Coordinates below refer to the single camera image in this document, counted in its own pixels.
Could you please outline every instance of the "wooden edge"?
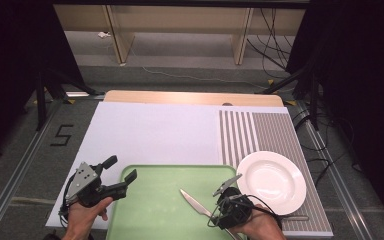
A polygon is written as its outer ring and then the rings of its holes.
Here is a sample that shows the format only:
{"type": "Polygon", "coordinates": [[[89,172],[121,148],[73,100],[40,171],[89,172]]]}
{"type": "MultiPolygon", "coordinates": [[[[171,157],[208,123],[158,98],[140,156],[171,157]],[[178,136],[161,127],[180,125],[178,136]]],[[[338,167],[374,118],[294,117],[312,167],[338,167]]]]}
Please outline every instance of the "wooden edge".
{"type": "Polygon", "coordinates": [[[277,95],[111,90],[104,102],[283,107],[277,95]]]}
{"type": "Polygon", "coordinates": [[[241,65],[244,58],[245,48],[248,39],[248,28],[251,25],[251,16],[253,14],[253,8],[245,9],[246,14],[244,16],[244,22],[242,24],[241,31],[236,35],[231,35],[231,44],[233,50],[233,58],[236,65],[241,65]]]}

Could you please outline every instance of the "metal frame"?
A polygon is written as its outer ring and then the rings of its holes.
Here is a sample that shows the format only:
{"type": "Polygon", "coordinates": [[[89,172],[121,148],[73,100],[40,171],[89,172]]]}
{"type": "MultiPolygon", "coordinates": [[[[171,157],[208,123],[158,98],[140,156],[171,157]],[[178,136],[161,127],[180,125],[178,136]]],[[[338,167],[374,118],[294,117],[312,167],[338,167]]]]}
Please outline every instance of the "metal frame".
{"type": "Polygon", "coordinates": [[[18,163],[16,169],[14,170],[11,178],[9,179],[7,185],[5,186],[4,190],[1,192],[0,195],[0,221],[2,220],[2,217],[4,216],[12,197],[16,193],[18,187],[20,186],[24,176],[26,175],[29,166],[36,156],[37,150],[40,147],[40,144],[42,143],[42,140],[44,136],[46,135],[49,123],[52,121],[53,117],[57,113],[58,109],[62,105],[62,100],[54,100],[49,108],[49,117],[44,122],[43,127],[40,131],[37,131],[34,135],[32,141],[30,142],[26,152],[24,153],[23,157],[21,158],[20,162],[18,163]]]}
{"type": "MultiPolygon", "coordinates": [[[[299,108],[299,111],[302,112],[301,115],[305,117],[307,115],[305,113],[306,112],[305,103],[303,103],[302,101],[298,101],[298,108],[299,108]]],[[[310,135],[311,140],[314,143],[314,146],[316,148],[322,149],[323,146],[325,146],[325,143],[323,142],[323,138],[321,137],[320,133],[318,131],[315,131],[314,127],[309,121],[305,123],[305,126],[310,135]]],[[[319,151],[319,155],[321,158],[327,159],[330,162],[333,161],[328,149],[319,151]]],[[[358,206],[354,201],[353,197],[351,196],[351,193],[348,190],[335,164],[332,164],[329,167],[328,173],[332,181],[332,184],[335,188],[336,194],[338,195],[338,198],[341,201],[342,207],[344,208],[345,213],[347,214],[348,219],[350,220],[350,223],[358,239],[362,239],[362,240],[374,239],[372,233],[370,232],[366,224],[366,220],[364,219],[360,210],[358,210],[358,206]]]]}

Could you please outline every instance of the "human arm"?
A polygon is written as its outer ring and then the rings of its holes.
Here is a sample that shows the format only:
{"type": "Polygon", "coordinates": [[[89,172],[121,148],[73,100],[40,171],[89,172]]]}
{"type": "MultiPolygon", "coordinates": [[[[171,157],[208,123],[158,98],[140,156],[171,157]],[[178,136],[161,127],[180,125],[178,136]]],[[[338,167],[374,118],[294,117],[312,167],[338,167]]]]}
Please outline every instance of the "human arm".
{"type": "Polygon", "coordinates": [[[97,216],[104,221],[108,220],[106,208],[113,202],[107,197],[91,208],[85,208],[74,203],[69,208],[67,231],[62,240],[86,240],[97,216]]]}
{"type": "Polygon", "coordinates": [[[284,240],[282,230],[277,225],[276,220],[267,213],[252,210],[249,220],[241,225],[230,229],[231,232],[243,233],[252,240],[284,240]]]}

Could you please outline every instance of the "gray floor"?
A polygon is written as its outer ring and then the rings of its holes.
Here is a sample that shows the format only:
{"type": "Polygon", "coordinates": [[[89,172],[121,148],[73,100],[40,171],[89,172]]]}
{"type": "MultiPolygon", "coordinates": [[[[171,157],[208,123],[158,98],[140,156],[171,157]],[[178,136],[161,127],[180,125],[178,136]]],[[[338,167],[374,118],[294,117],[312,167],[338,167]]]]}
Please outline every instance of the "gray floor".
{"type": "MultiPolygon", "coordinates": [[[[229,36],[225,35],[138,34],[128,62],[119,66],[111,39],[101,39],[97,34],[67,32],[67,37],[86,83],[101,91],[125,89],[252,94],[267,88],[268,79],[278,81],[264,73],[263,66],[271,75],[288,75],[278,66],[263,61],[250,46],[245,52],[243,64],[235,65],[229,36]]],[[[283,50],[290,51],[286,41],[280,38],[278,40],[283,50]]],[[[262,47],[255,36],[251,37],[251,42],[262,47]]],[[[269,55],[279,59],[274,51],[269,55]]],[[[293,100],[290,94],[292,88],[293,84],[281,89],[279,95],[284,100],[293,100]]],[[[32,96],[26,104],[26,114],[21,115],[14,123],[15,127],[0,146],[3,150],[3,156],[0,157],[0,193],[36,134],[37,110],[34,100],[35,97],[32,96]]],[[[44,133],[45,137],[0,222],[0,239],[41,239],[52,231],[44,226],[47,216],[63,187],[98,102],[76,100],[73,104],[58,105],[44,133]],[[52,147],[52,143],[60,141],[55,138],[55,134],[62,124],[74,125],[64,132],[72,135],[69,144],[65,147],[52,147]]],[[[288,106],[288,110],[296,124],[301,118],[299,114],[302,109],[288,106]]],[[[326,112],[323,104],[320,104],[319,112],[326,112]]],[[[329,125],[331,118],[320,116],[318,120],[321,128],[319,133],[327,144],[332,159],[338,159],[335,167],[373,239],[384,239],[382,203],[364,174],[351,167],[354,158],[348,151],[349,145],[342,138],[339,129],[329,125]]],[[[320,151],[315,151],[309,129],[311,130],[311,126],[304,125],[297,131],[307,160],[320,158],[320,151]]],[[[316,179],[324,165],[320,161],[308,164],[316,179]]],[[[332,224],[334,239],[359,239],[343,203],[338,198],[332,177],[328,172],[319,182],[317,190],[332,224]]],[[[62,235],[63,230],[57,229],[57,233],[62,235]]],[[[105,239],[105,231],[94,231],[93,235],[95,239],[105,239]]]]}

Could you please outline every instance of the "wrist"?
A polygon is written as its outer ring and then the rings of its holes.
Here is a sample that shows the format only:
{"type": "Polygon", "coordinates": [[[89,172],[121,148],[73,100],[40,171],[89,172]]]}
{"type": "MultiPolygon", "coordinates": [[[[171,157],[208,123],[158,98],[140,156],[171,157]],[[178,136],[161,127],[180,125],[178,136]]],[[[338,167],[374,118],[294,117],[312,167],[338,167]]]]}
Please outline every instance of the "wrist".
{"type": "Polygon", "coordinates": [[[281,240],[286,239],[282,230],[277,225],[273,216],[268,214],[260,215],[258,225],[246,226],[246,232],[252,240],[281,240]]]}
{"type": "Polygon", "coordinates": [[[85,237],[84,234],[76,234],[75,232],[67,230],[61,240],[87,240],[87,236],[85,237]]]}

